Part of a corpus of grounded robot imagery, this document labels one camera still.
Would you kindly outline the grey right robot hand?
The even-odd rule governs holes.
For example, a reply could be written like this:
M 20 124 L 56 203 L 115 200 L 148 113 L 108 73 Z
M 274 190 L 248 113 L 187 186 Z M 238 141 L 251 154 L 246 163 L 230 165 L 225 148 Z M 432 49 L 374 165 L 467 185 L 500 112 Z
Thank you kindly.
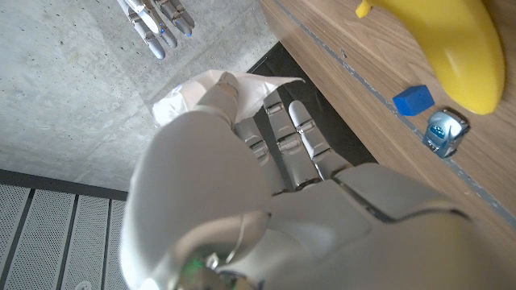
M 139 37 L 159 60 L 165 58 L 160 39 L 171 48 L 177 46 L 177 38 L 168 23 L 187 37 L 193 33 L 194 19 L 180 0 L 118 0 L 118 4 Z

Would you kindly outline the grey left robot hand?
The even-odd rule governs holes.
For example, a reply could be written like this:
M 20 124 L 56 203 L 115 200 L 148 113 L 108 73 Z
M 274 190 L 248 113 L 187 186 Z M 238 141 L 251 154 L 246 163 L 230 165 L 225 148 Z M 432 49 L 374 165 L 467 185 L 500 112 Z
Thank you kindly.
M 120 238 L 130 289 L 512 289 L 515 266 L 454 201 L 354 166 L 284 77 L 209 70 L 152 108 Z

